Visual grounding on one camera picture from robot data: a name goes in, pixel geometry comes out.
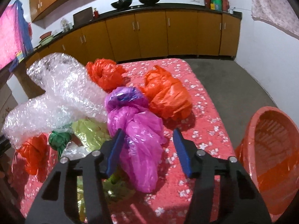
metal screw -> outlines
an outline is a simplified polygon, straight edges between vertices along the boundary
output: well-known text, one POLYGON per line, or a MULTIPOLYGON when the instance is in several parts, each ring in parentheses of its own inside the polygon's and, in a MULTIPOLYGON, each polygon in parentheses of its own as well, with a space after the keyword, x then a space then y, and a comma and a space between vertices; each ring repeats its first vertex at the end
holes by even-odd
POLYGON ((99 156, 101 154, 101 152, 99 150, 95 150, 92 152, 93 156, 99 156))
POLYGON ((231 157, 229 158, 229 161, 230 161, 230 162, 237 162, 238 159, 237 159, 236 157, 234 157, 234 156, 231 156, 231 157))
POLYGON ((204 156, 205 151, 204 150, 197 150, 196 154, 199 155, 199 156, 204 156))
POLYGON ((60 159, 60 162, 61 162, 61 163, 67 163, 67 162, 68 162, 68 158, 67 158, 67 157, 62 157, 62 158, 60 159))

concrete floor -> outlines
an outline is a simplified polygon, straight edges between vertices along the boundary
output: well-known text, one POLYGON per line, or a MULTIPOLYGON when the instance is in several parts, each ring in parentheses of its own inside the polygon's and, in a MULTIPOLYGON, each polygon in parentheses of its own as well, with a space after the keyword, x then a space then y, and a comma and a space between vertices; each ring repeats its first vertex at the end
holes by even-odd
POLYGON ((206 88, 236 148, 251 116, 274 106, 265 90, 232 60, 184 59, 206 88))

black countertop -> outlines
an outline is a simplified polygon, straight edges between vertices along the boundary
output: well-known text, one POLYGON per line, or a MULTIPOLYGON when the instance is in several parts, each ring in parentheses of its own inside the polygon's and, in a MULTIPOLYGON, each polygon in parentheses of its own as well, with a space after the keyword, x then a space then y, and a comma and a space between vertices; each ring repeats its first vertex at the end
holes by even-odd
POLYGON ((108 18, 112 18, 118 15, 123 15, 123 14, 127 14, 127 13, 135 13, 135 12, 139 12, 139 11, 154 11, 154 10, 164 10, 164 9, 186 9, 186 10, 197 10, 197 11, 204 11, 204 12, 209 12, 209 13, 217 13, 217 14, 228 14, 230 16, 242 19, 242 13, 241 12, 234 12, 234 14, 230 14, 227 12, 221 12, 221 11, 216 11, 216 10, 211 10, 206 8, 205 6, 202 5, 196 5, 196 4, 186 4, 186 3, 157 3, 155 6, 146 6, 146 5, 136 5, 136 6, 131 6, 128 7, 127 9, 120 9, 120 10, 112 10, 106 13, 102 13, 100 14, 100 17, 97 19, 94 19, 88 23, 82 24, 81 26, 78 26, 76 28, 71 29, 68 32, 65 33, 61 33, 59 35, 57 35, 56 37, 54 37, 54 39, 49 42, 46 45, 41 46, 40 48, 38 48, 37 50, 35 50, 34 52, 32 52, 31 54, 29 54, 24 60, 22 60, 22 63, 26 62, 28 58, 30 58, 34 53, 39 52, 41 50, 43 50, 44 48, 48 47, 49 45, 51 45, 52 43, 54 43, 55 41, 57 41, 58 39, 62 38, 63 36, 67 35, 68 33, 71 33, 77 29, 80 29, 86 25, 92 24, 92 23, 96 23, 99 22, 101 20, 105 20, 108 18))

tablecloth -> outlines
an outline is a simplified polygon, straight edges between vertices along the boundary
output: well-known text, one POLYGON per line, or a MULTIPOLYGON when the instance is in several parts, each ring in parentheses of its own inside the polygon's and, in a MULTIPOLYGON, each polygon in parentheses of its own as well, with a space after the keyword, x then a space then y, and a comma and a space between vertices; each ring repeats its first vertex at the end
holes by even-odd
MULTIPOLYGON (((154 65, 160 65, 181 80, 192 96, 192 114, 185 120, 164 122, 164 135, 168 141, 162 145, 163 154, 158 168, 159 180, 156 190, 151 194, 136 192, 128 199, 110 206, 113 224, 118 223, 169 223, 184 222, 192 197, 194 180, 186 178, 182 172, 173 145, 172 131, 177 126, 184 138, 195 142, 199 149, 214 157, 227 159, 234 155, 230 139, 203 85, 196 78, 187 62, 181 59, 149 60, 125 63, 124 74, 127 86, 142 85, 143 77, 154 65)), ((18 205, 24 216, 40 189, 46 175, 56 162, 56 153, 49 149, 43 169, 37 176, 28 176, 24 170, 24 160, 18 155, 13 160, 13 186, 19 193, 18 205)), ((214 204, 212 220, 217 219, 219 204, 219 178, 215 177, 214 204)))

laundry basket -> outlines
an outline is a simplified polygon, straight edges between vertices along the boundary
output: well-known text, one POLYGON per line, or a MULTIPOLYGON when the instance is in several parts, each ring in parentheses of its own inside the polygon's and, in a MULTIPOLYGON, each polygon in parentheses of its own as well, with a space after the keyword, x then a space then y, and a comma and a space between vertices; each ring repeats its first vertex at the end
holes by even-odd
POLYGON ((263 107, 235 151, 276 221, 299 189, 298 128, 284 112, 263 107))

